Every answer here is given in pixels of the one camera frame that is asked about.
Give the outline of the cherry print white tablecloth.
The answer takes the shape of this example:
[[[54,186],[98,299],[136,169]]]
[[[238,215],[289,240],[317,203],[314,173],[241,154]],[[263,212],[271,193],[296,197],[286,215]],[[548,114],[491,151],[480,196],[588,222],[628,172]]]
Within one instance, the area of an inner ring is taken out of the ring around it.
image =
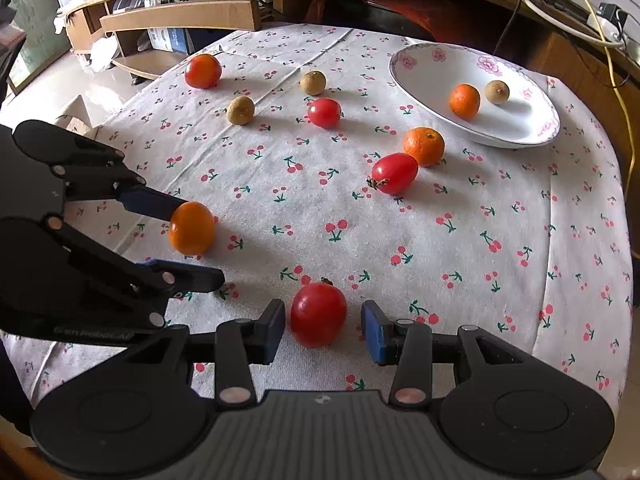
[[[391,318],[452,334],[474,324],[600,393],[622,397],[631,347],[632,263],[614,150],[597,118],[561,81],[529,75],[559,113],[541,148],[500,150],[448,131],[393,81],[405,37],[311,25],[232,32],[208,47],[218,86],[189,87],[177,66],[96,133],[152,188],[205,205],[216,240],[202,266],[221,289],[168,304],[164,324],[195,333],[291,302],[322,278],[345,296],[345,325],[329,347],[282,338],[254,369],[258,390],[384,390],[360,328],[364,300]],[[300,78],[326,76],[320,96]],[[238,96],[254,119],[232,125]],[[333,129],[310,122],[316,99],[340,103]],[[413,128],[438,131],[445,154],[400,195],[367,185],[382,157],[405,153]]]

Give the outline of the blue white box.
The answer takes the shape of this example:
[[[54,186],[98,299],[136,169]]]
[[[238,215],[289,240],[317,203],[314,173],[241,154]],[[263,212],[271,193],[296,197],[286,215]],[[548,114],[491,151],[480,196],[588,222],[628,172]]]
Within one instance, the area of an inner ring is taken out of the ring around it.
[[[149,28],[148,35],[154,50],[189,53],[189,40],[183,28]]]

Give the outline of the red oval tomato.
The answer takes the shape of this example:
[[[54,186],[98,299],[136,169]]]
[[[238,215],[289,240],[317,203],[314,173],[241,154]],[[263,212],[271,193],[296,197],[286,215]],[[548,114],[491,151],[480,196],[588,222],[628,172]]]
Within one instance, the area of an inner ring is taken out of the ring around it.
[[[295,339],[305,348],[322,348],[342,330],[347,316],[344,294],[332,282],[304,285],[295,295],[290,312],[290,327]]]

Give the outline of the large red tomato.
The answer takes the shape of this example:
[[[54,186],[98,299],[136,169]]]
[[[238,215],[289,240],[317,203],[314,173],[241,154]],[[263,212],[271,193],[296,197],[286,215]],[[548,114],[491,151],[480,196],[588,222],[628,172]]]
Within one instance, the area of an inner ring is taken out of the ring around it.
[[[197,89],[214,88],[222,74],[222,66],[211,54],[199,54],[194,56],[186,66],[184,80]]]

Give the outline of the orange mandarin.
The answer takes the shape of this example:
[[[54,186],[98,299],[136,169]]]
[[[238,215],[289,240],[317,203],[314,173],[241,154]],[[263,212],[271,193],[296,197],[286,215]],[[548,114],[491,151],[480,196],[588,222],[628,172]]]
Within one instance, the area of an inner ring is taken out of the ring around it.
[[[410,129],[402,139],[402,150],[412,156],[419,166],[437,165],[445,154],[445,140],[442,135],[426,127]]]

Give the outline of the red tomato with stem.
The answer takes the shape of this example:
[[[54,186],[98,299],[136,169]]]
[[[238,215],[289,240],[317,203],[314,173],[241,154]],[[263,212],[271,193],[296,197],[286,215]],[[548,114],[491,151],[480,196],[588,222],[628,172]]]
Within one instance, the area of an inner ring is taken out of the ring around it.
[[[387,195],[400,195],[416,178],[419,165],[406,153],[393,153],[379,159],[372,167],[367,185]]]

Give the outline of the white floral plate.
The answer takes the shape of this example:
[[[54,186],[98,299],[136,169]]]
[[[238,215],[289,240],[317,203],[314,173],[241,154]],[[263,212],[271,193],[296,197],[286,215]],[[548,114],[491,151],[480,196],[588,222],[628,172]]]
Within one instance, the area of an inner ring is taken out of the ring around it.
[[[390,74],[448,131],[494,148],[536,148],[560,131],[548,94],[521,67],[455,44],[397,51]]]

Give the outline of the orange round fruit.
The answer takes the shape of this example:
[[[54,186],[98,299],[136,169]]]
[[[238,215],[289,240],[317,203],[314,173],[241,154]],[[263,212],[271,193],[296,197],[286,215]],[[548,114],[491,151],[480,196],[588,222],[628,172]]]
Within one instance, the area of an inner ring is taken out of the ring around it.
[[[171,215],[169,241],[177,252],[197,256],[214,244],[215,221],[209,209],[198,202],[181,204]]]

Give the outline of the small red cherry tomato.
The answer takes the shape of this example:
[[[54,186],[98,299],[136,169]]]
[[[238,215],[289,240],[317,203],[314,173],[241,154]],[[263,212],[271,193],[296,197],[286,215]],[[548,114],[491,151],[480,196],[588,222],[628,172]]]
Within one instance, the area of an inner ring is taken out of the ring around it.
[[[342,108],[339,102],[329,99],[316,99],[308,106],[308,119],[312,124],[323,129],[335,128],[342,118]]]

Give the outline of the small orange kumquat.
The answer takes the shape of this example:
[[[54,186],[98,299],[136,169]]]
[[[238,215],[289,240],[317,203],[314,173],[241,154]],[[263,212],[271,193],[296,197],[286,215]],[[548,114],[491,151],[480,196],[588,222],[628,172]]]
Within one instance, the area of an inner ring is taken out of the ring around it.
[[[470,122],[480,110],[480,92],[470,84],[458,84],[449,96],[450,110]]]

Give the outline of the white power strip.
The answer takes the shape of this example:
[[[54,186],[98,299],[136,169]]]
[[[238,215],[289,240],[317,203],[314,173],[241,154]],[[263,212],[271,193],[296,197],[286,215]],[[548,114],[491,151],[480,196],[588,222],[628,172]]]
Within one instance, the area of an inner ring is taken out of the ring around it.
[[[621,49],[626,44],[625,35],[620,30],[626,17],[627,13],[619,6],[611,6],[603,15],[590,15],[587,25],[594,31],[596,38],[589,39],[588,42],[598,47]]]

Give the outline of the brown longan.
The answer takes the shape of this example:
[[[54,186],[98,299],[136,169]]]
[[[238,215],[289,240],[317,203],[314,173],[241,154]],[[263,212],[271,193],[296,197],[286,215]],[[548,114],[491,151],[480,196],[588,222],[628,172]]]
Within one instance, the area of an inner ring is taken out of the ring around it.
[[[510,88],[504,81],[495,79],[486,84],[484,95],[488,102],[500,106],[510,99]]]
[[[227,119],[232,125],[245,126],[255,115],[255,104],[248,96],[238,96],[227,107]]]
[[[320,70],[310,70],[300,78],[299,87],[307,96],[320,96],[326,88],[326,76]]]

